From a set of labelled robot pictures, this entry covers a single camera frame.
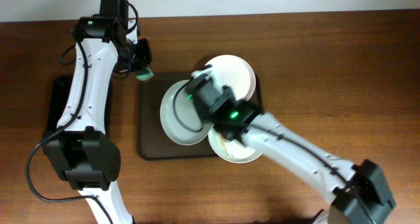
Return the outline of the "green scrubbing sponge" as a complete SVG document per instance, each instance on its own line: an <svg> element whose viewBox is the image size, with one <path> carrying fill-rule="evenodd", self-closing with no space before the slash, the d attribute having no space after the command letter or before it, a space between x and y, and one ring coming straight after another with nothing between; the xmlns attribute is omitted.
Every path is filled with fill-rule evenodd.
<svg viewBox="0 0 420 224"><path fill-rule="evenodd" d="M143 68L136 72L136 78L139 81L148 81L152 77L154 77L154 73L149 68Z"/></svg>

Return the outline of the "white plate top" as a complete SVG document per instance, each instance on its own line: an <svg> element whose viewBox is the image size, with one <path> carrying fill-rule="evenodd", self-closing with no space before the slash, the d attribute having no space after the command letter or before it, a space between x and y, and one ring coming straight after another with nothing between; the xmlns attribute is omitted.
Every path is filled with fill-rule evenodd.
<svg viewBox="0 0 420 224"><path fill-rule="evenodd" d="M256 76L252 67L242 58L234 55L220 55L212 58L203 72L210 75L217 87L229 86L235 99L249 100L256 88Z"/></svg>

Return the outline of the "white plate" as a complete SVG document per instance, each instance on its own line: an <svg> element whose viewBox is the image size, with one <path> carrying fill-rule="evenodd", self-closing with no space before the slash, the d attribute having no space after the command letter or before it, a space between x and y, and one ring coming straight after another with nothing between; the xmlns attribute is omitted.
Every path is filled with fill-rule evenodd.
<svg viewBox="0 0 420 224"><path fill-rule="evenodd" d="M203 72L210 75L217 87L229 86L235 99L249 100L256 88L256 76L252 67L242 58L234 55L220 55L212 58Z"/></svg>
<svg viewBox="0 0 420 224"><path fill-rule="evenodd" d="M235 164L244 164L256 160L262 155L251 147L244 146L238 140L229 141L215 129L211 128L207 134L213 151L223 160Z"/></svg>

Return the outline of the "pale blue-white plate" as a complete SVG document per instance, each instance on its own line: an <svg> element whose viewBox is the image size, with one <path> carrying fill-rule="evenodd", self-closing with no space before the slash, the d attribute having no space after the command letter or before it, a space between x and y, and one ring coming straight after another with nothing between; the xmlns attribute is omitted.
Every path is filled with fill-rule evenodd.
<svg viewBox="0 0 420 224"><path fill-rule="evenodd" d="M185 91L188 82L186 79L170 86L161 100L159 109L165 134L170 140L183 146L198 144L206 138L213 126L211 123L200 122L192 96Z"/></svg>

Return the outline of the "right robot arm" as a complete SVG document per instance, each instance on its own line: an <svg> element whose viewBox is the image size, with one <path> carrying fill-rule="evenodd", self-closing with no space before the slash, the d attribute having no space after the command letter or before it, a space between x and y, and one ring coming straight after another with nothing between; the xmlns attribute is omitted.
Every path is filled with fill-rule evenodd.
<svg viewBox="0 0 420 224"><path fill-rule="evenodd" d="M382 169L371 160L356 165L317 147L262 107L236 99L215 67L196 70L185 87L202 122L226 139L239 140L318 191L330 205L315 223L384 223L396 202Z"/></svg>

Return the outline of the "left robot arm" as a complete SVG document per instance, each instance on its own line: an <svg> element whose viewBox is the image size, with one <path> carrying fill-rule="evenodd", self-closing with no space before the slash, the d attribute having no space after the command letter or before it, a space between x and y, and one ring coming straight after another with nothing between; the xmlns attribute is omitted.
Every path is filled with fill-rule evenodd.
<svg viewBox="0 0 420 224"><path fill-rule="evenodd" d="M140 38L128 0L101 0L97 14L81 17L73 29L75 71L56 131L40 147L62 181L85 199L98 223L134 223L119 191L121 153L111 142L111 79L114 73L147 69L149 43Z"/></svg>

